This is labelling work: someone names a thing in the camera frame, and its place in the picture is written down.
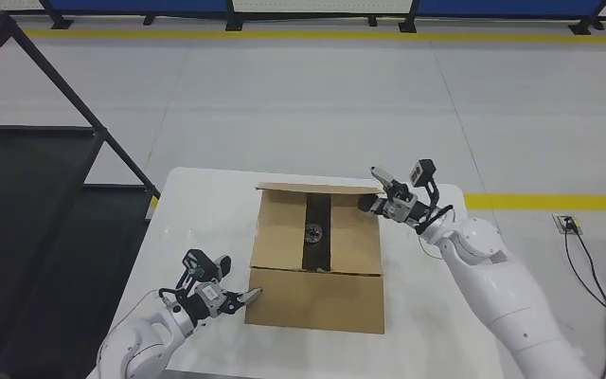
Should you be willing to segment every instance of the power cord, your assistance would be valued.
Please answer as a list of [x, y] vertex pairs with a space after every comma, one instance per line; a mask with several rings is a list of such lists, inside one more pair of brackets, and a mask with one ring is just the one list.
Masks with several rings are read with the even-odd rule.
[[[594, 260], [593, 260], [593, 258], [591, 256], [591, 254], [589, 254], [589, 250], [587, 250], [587, 246], [585, 246], [585, 242], [583, 241], [583, 239], [581, 238], [581, 236], [579, 234], [579, 228], [577, 227], [577, 224], [575, 224], [574, 220], [571, 217], [566, 217], [564, 219], [564, 221], [566, 222], [566, 225], [564, 226], [564, 245], [566, 247], [566, 256], [568, 257], [568, 262], [570, 263], [570, 267], [572, 268], [573, 272], [577, 276], [577, 279], [580, 281], [580, 283], [582, 284], [582, 286], [585, 287], [585, 290], [587, 290], [587, 292], [592, 297], [594, 297], [594, 299], [602, 307], [606, 308], [606, 296], [604, 295], [604, 291], [602, 290], [602, 286], [599, 284], [599, 280], [597, 280], [596, 267], [594, 266]], [[589, 265], [591, 267], [591, 275], [594, 278], [594, 282], [596, 283], [597, 289], [600, 292], [600, 294], [602, 295], [602, 299], [604, 301], [602, 301], [599, 298], [597, 298], [596, 294], [594, 294], [594, 292], [591, 291], [589, 289], [589, 287], [587, 287], [587, 285], [585, 284], [585, 282], [580, 278], [580, 275], [577, 272], [577, 269], [575, 269], [575, 265], [572, 263], [572, 260], [570, 259], [570, 252], [568, 251], [568, 231], [569, 230], [572, 230], [572, 232], [577, 235], [577, 238], [579, 238], [580, 245], [583, 247], [583, 250], [585, 251], [585, 254], [587, 255], [587, 258], [589, 259]], [[601, 373], [601, 375], [599, 377], [600, 377], [600, 379], [606, 379], [606, 367], [604, 367], [604, 369], [602, 370], [602, 373]]]
[[426, 256], [428, 256], [428, 257], [430, 257], [430, 258], [433, 258], [433, 259], [435, 259], [435, 260], [444, 261], [444, 259], [443, 259], [443, 258], [440, 258], [440, 257], [435, 257], [435, 256], [433, 256], [433, 255], [429, 254], [429, 253], [427, 252], [427, 250], [425, 250], [425, 247], [423, 247], [423, 243], [420, 241], [420, 236], [418, 236], [417, 238], [419, 239], [419, 245], [420, 245], [420, 249], [421, 249], [421, 250], [423, 250], [423, 253], [425, 253], [425, 255], [426, 255]]

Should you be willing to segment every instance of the gray floor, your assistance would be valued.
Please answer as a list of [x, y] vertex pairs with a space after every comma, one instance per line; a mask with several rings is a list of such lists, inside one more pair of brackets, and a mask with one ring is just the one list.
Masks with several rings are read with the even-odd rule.
[[[223, 26], [162, 20], [158, 25]], [[139, 27], [129, 20], [75, 24], [125, 26]], [[537, 23], [455, 27], [568, 32]], [[445, 26], [425, 23], [421, 28], [444, 31]], [[606, 45], [35, 42], [160, 188], [178, 166], [368, 177], [368, 167], [378, 164], [406, 177], [417, 159], [431, 157], [438, 181], [466, 192], [606, 192]], [[84, 124], [11, 43], [0, 49], [0, 122]], [[102, 152], [88, 181], [136, 183], [109, 150]], [[604, 310], [570, 270], [551, 211], [473, 214], [499, 225], [506, 243], [543, 286], [565, 335], [599, 373], [606, 362]], [[604, 278], [606, 214], [576, 215]], [[590, 278], [575, 241], [571, 253], [580, 273]], [[501, 353], [506, 378], [519, 377], [511, 358]]]

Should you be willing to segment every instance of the black cable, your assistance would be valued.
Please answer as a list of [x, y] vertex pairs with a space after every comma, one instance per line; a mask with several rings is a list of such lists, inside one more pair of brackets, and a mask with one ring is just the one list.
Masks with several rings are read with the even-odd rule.
[[591, 254], [589, 254], [589, 250], [587, 250], [587, 246], [585, 246], [585, 242], [580, 237], [579, 230], [574, 228], [573, 231], [577, 235], [577, 238], [579, 238], [580, 245], [583, 246], [583, 250], [585, 250], [585, 254], [587, 255], [587, 258], [589, 259], [589, 265], [591, 266], [591, 275], [592, 275], [592, 277], [594, 277], [594, 282], [596, 283], [597, 289], [602, 294], [602, 298], [604, 299], [604, 301], [606, 301], [606, 295], [604, 295], [604, 290], [602, 289], [602, 286], [599, 284], [599, 280], [597, 279], [596, 268], [594, 267], [594, 260], [592, 259]]
[[433, 259], [435, 259], [435, 260], [441, 260], [441, 261], [444, 261], [444, 259], [443, 259], [443, 258], [436, 257], [436, 256], [433, 256], [433, 255], [429, 254], [429, 253], [427, 252], [427, 250], [425, 250], [425, 247], [423, 247], [423, 244], [422, 244], [422, 243], [421, 243], [421, 241], [420, 241], [420, 236], [418, 236], [417, 238], [419, 238], [419, 245], [420, 245], [420, 249], [421, 249], [421, 250], [423, 250], [423, 253], [425, 253], [425, 255], [426, 255], [426, 256], [428, 256], [428, 257], [430, 257], [430, 258], [433, 258]]
[[169, 294], [173, 294], [173, 295], [175, 295], [175, 297], [176, 297], [176, 298], [179, 298], [179, 293], [178, 293], [177, 291], [175, 291], [175, 290], [171, 290], [171, 289], [169, 289], [169, 288], [160, 288], [160, 289], [158, 290], [158, 296], [159, 296], [160, 298], [163, 298], [163, 297], [164, 297], [164, 293], [165, 293], [165, 292], [168, 292]]
[[[597, 298], [596, 294], [593, 293], [592, 290], [589, 289], [589, 287], [587, 287], [587, 284], [585, 284], [585, 282], [583, 281], [583, 279], [580, 278], [579, 273], [577, 272], [577, 269], [575, 268], [575, 265], [572, 263], [572, 260], [570, 259], [570, 252], [568, 251], [568, 229], [564, 230], [564, 246], [566, 247], [566, 256], [568, 257], [568, 262], [570, 263], [570, 267], [572, 268], [572, 271], [575, 273], [575, 275], [577, 276], [577, 279], [580, 281], [580, 284], [582, 284], [582, 286], [585, 288], [585, 290], [587, 290], [587, 292], [594, 297], [594, 299], [604, 308], [606, 308], [606, 303], [604, 303], [604, 301], [600, 300], [599, 298]], [[593, 265], [593, 261], [591, 261], [590, 258], [590, 263], [592, 266], [592, 271], [594, 270], [594, 265]]]
[[433, 224], [437, 219], [439, 219], [440, 217], [442, 217], [443, 215], [446, 214], [446, 212], [448, 212], [449, 210], [451, 210], [453, 208], [453, 205], [450, 204], [442, 209], [440, 209], [436, 215], [434, 215], [434, 217], [432, 217], [431, 219], [423, 222], [421, 225], [417, 226], [415, 228], [415, 230], [417, 231], [417, 235], [420, 236], [421, 234], [423, 234], [425, 232], [425, 230], [427, 230], [427, 228]]

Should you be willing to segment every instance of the blue wall panel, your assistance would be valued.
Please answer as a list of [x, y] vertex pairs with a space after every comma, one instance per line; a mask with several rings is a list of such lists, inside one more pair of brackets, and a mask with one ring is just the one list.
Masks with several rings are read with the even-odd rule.
[[419, 13], [527, 15], [590, 14], [599, 0], [420, 0]]
[[225, 11], [225, 0], [50, 0], [56, 10]]

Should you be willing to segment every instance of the yellow floor line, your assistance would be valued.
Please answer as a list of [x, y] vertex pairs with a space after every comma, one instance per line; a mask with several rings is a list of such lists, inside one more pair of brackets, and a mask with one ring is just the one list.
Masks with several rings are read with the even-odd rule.
[[[151, 200], [154, 208], [158, 204]], [[606, 210], [606, 195], [550, 193], [466, 193], [468, 209]]]
[[606, 44], [606, 35], [550, 35], [516, 33], [399, 33], [398, 31], [351, 30], [110, 30], [110, 29], [26, 29], [30, 37], [118, 38], [118, 39], [335, 39], [392, 41], [458, 41], [507, 43]]

